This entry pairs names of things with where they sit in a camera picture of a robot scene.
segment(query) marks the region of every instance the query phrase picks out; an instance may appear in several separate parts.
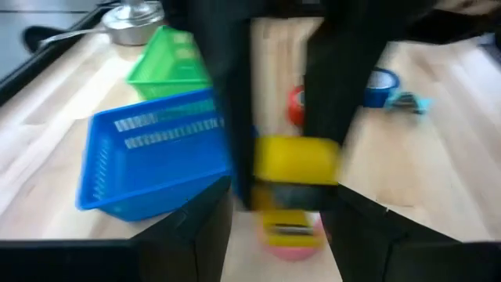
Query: yellow object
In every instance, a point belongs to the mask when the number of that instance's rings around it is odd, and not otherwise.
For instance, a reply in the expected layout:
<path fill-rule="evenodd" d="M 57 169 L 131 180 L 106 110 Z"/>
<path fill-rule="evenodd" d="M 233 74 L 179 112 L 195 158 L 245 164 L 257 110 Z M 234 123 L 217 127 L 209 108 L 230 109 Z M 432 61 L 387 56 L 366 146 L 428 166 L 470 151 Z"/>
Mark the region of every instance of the yellow object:
<path fill-rule="evenodd" d="M 339 146 L 310 137 L 261 137 L 256 146 L 254 174 L 278 183 L 337 184 Z"/>
<path fill-rule="evenodd" d="M 276 209 L 272 202 L 271 190 L 259 183 L 253 189 L 255 208 L 261 211 L 261 220 L 266 240 L 269 245 L 277 247 L 318 247 L 322 243 L 321 239 L 313 235 L 291 235 L 281 234 L 274 230 L 277 224 L 289 224 L 298 226 L 309 226 L 306 213 L 302 210 Z"/>
<path fill-rule="evenodd" d="M 272 198 L 270 183 L 337 184 L 339 146 L 327 139 L 308 137 L 261 137 L 256 146 L 253 189 L 254 208 L 261 211 L 268 244 L 277 247 L 318 247 L 318 234 L 284 234 L 277 226 L 309 226 L 301 210 L 278 209 Z"/>

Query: red object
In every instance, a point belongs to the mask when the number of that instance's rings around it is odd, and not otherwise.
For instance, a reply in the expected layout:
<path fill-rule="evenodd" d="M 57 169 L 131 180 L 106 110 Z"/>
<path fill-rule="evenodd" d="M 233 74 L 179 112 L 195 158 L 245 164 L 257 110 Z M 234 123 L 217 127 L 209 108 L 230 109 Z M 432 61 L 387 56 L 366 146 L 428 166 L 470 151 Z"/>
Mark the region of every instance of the red object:
<path fill-rule="evenodd" d="M 295 87 L 289 93 L 289 99 L 287 100 L 287 112 L 289 114 L 289 120 L 298 127 L 303 126 L 303 121 L 305 119 L 305 107 L 302 104 L 301 95 L 304 95 L 303 85 Z"/>

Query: metal handle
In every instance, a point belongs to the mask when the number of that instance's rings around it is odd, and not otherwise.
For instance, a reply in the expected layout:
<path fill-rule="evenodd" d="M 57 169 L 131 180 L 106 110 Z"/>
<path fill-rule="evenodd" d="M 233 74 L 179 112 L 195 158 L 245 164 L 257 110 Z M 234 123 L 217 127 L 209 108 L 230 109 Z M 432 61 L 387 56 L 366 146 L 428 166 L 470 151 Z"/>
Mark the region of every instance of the metal handle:
<path fill-rule="evenodd" d="M 43 48 L 43 47 L 45 47 L 48 44 L 51 44 L 53 42 L 57 42 L 57 41 L 60 41 L 60 40 L 64 40 L 64 39 L 67 39 L 67 38 L 72 38 L 73 36 L 77 36 L 77 35 L 80 35 L 80 34 L 89 34 L 89 33 L 106 33 L 106 29 L 104 29 L 104 28 L 93 28 L 93 29 L 81 30 L 81 31 L 69 31 L 69 32 L 65 32 L 65 33 L 62 33 L 62 34 L 54 35 L 54 36 L 51 36 L 51 37 L 46 38 L 44 40 L 41 40 L 40 43 L 39 43 L 39 47 L 38 48 Z"/>

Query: tape roll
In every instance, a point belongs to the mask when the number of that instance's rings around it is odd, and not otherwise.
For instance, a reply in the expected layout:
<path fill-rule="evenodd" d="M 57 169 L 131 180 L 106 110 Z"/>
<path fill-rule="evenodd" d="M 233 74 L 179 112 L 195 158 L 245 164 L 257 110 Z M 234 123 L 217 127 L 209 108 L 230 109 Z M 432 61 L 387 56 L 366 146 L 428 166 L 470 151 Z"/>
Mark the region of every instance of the tape roll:
<path fill-rule="evenodd" d="M 295 87 L 289 93 L 287 103 L 289 120 L 296 126 L 302 127 L 305 119 L 305 91 L 302 85 Z"/>
<path fill-rule="evenodd" d="M 384 107 L 386 100 L 400 87 L 400 79 L 396 73 L 377 67 L 367 84 L 363 106 L 372 108 Z"/>

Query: green plastic basket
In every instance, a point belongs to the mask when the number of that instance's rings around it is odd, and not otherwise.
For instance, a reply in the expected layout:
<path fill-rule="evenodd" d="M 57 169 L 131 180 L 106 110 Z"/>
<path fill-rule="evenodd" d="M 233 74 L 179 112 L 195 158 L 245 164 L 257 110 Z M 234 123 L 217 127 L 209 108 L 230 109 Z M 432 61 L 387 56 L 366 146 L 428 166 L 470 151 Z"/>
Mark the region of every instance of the green plastic basket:
<path fill-rule="evenodd" d="M 143 99 L 211 87 L 190 33 L 158 27 L 127 77 Z"/>

